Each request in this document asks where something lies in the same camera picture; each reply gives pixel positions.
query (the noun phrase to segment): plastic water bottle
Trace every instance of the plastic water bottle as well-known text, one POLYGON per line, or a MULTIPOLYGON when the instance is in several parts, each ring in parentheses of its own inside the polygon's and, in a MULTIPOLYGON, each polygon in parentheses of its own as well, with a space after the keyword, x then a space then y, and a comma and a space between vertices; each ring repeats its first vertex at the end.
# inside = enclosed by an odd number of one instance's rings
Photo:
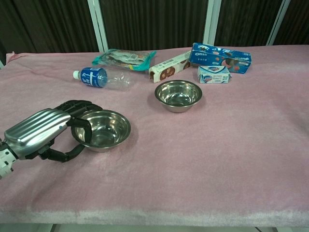
POLYGON ((121 70, 84 68, 81 71, 74 71, 73 77, 85 85, 99 88, 126 90, 130 85, 129 78, 121 70))

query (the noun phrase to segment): white metal frame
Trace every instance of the white metal frame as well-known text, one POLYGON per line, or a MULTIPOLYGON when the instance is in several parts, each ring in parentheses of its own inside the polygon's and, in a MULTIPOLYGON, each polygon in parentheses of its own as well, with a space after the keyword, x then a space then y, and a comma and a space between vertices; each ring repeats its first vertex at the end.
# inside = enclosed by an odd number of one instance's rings
POLYGON ((221 0, 208 0, 203 44, 214 45, 216 38, 221 0))
POLYGON ((4 65, 2 63, 2 61, 0 60, 0 69, 3 69, 4 65))
POLYGON ((268 37, 266 45, 273 45, 274 44, 275 38, 277 36, 277 33, 279 31, 279 28, 280 28, 281 23, 283 21, 283 18, 285 16, 286 10, 289 7, 290 1, 291 0, 282 0, 281 6, 278 10, 276 20, 274 22, 274 25, 272 26, 272 29, 271 29, 271 32, 270 32, 270 35, 268 37))
POLYGON ((99 0, 88 0, 93 28, 95 30, 98 43, 98 50, 104 52, 108 50, 108 43, 99 0))

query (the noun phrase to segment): cookie box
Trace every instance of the cookie box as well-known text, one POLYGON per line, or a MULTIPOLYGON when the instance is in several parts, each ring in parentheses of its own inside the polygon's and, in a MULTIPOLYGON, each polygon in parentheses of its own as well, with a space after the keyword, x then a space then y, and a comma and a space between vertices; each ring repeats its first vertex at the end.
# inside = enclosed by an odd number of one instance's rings
POLYGON ((251 54, 208 44, 194 43, 190 62, 205 66, 223 65, 231 73, 245 73, 251 64, 251 54))
POLYGON ((149 78, 155 83, 163 81, 166 78, 179 73, 180 71, 190 67, 190 57, 191 51, 183 53, 174 58, 168 59, 162 63, 152 66, 149 69, 149 78))

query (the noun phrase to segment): oreo logo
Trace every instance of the oreo logo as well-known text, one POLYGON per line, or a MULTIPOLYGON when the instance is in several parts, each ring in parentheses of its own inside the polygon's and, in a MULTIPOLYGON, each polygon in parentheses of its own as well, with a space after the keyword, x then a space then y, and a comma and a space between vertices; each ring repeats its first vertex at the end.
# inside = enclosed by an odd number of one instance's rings
POLYGON ((201 52, 195 52, 196 56, 207 56, 206 53, 201 53, 201 52))

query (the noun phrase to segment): chocolate donut image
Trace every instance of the chocolate donut image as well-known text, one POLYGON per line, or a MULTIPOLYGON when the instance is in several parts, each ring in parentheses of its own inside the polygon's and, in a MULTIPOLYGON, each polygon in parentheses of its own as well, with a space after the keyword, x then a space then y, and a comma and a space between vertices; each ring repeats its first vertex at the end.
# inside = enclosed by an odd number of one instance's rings
POLYGON ((160 81, 164 80, 165 78, 167 78, 168 74, 166 73, 166 69, 162 71, 161 75, 160 75, 160 81))
POLYGON ((188 62, 184 65, 183 69, 189 68, 190 66, 191 66, 191 63, 188 61, 188 62))
POLYGON ((172 76, 175 74, 175 68, 174 67, 169 67, 166 69, 166 73, 168 74, 168 76, 172 76))

